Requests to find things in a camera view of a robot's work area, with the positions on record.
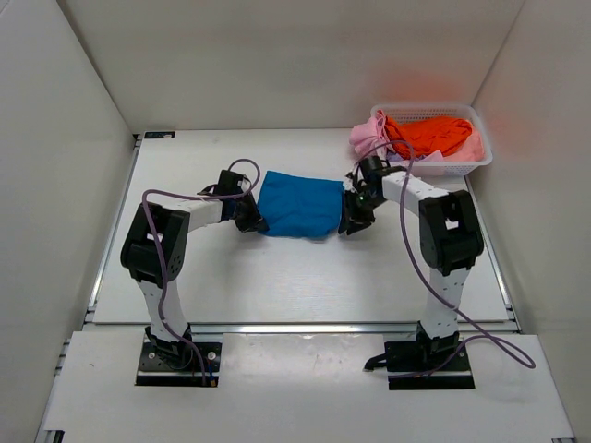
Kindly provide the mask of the blue t shirt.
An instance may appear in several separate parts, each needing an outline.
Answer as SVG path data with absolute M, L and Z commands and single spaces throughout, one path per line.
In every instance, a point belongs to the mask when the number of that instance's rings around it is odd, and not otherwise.
M 271 237 L 320 239 L 333 233 L 342 215 L 342 181 L 268 171 L 259 191 L 259 212 Z

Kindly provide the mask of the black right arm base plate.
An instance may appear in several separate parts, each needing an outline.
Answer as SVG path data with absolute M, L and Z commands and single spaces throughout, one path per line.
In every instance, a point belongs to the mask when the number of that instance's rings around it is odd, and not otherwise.
M 419 331 L 414 341 L 386 341 L 370 357 L 366 372 L 385 369 L 389 390 L 468 390 L 476 387 L 470 360 L 458 332 L 431 339 Z

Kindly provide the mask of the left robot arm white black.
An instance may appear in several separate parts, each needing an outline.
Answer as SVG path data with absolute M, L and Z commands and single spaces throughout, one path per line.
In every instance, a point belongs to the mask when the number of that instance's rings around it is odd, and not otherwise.
M 266 231 L 268 224 L 253 195 L 258 181 L 225 169 L 215 185 L 192 196 L 158 189 L 142 193 L 120 261 L 143 294 L 151 320 L 146 335 L 154 352 L 175 371 L 203 363 L 176 282 L 184 267 L 188 236 L 229 221 L 241 233 Z

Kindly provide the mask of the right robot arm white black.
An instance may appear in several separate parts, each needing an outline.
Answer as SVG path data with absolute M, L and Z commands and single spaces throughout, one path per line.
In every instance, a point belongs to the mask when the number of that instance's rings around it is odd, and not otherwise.
M 375 221 L 374 210 L 386 202 L 417 216 L 418 240 L 429 267 L 424 314 L 417 322 L 414 357 L 425 369 L 435 369 L 459 345 L 458 308 L 464 284 L 484 240 L 469 193 L 435 187 L 403 166 L 378 156 L 362 160 L 345 176 L 339 234 L 351 235 Z

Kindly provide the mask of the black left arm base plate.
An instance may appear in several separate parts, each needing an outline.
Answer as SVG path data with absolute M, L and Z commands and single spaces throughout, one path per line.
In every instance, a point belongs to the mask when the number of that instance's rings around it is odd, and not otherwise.
M 223 344 L 194 341 L 195 349 L 183 341 L 161 341 L 146 329 L 135 384 L 140 387 L 217 388 L 220 381 Z

